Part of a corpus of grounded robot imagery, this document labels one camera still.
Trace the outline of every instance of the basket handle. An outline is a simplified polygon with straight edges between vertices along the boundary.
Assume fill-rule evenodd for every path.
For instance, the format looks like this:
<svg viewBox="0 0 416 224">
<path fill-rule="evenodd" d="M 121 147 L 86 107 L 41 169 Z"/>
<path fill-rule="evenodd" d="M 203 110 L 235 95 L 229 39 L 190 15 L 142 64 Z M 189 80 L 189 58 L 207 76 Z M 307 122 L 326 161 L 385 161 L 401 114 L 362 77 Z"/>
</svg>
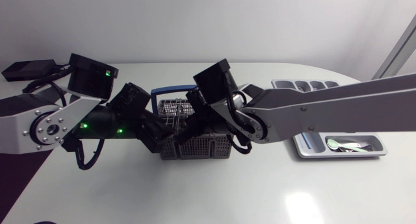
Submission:
<svg viewBox="0 0 416 224">
<path fill-rule="evenodd" d="M 157 112 L 157 96 L 160 94 L 166 93 L 174 93 L 174 92 L 187 92 L 193 88 L 195 88 L 195 84 L 191 85 L 176 85 L 176 86 L 168 86 L 163 88 L 156 88 L 150 92 L 151 95 L 151 109 L 155 115 L 159 115 Z"/>
</svg>

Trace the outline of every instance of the white table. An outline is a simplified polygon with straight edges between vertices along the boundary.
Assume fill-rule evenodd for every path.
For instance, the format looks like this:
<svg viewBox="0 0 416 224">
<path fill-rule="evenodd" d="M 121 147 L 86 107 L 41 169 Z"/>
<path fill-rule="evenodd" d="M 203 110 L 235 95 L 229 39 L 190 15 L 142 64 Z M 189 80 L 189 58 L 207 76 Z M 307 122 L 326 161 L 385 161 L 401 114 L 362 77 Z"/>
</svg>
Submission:
<svg viewBox="0 0 416 224">
<path fill-rule="evenodd" d="M 194 84 L 211 64 L 113 64 L 113 96 L 125 82 L 150 92 Z M 238 85 L 272 79 L 354 79 L 296 64 L 231 64 Z M 0 82 L 0 97 L 27 82 Z M 59 82 L 66 86 L 66 81 Z M 178 94 L 162 96 L 167 99 Z M 236 150 L 226 160 L 162 161 L 138 140 L 107 140 L 96 165 L 78 169 L 56 148 L 4 223 L 415 223 L 416 134 L 380 133 L 380 158 L 302 159 L 292 140 Z M 93 151 L 95 140 L 85 141 Z"/>
</svg>

